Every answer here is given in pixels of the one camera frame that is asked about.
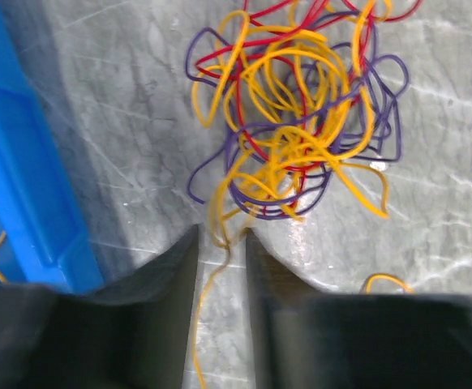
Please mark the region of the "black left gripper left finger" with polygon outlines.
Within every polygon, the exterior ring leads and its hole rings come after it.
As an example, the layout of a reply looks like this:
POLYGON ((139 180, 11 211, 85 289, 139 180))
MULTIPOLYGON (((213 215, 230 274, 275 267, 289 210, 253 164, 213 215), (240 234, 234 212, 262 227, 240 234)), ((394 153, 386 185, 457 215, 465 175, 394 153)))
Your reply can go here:
POLYGON ((83 296, 0 285, 0 388, 179 388, 200 231, 83 296))

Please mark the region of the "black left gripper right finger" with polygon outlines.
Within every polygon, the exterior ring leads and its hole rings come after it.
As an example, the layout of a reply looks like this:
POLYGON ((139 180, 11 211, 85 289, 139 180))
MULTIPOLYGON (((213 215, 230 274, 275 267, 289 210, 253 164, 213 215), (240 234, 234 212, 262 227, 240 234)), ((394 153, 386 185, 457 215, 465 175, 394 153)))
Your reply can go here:
POLYGON ((472 297, 330 292, 245 251, 258 388, 472 388, 472 297))

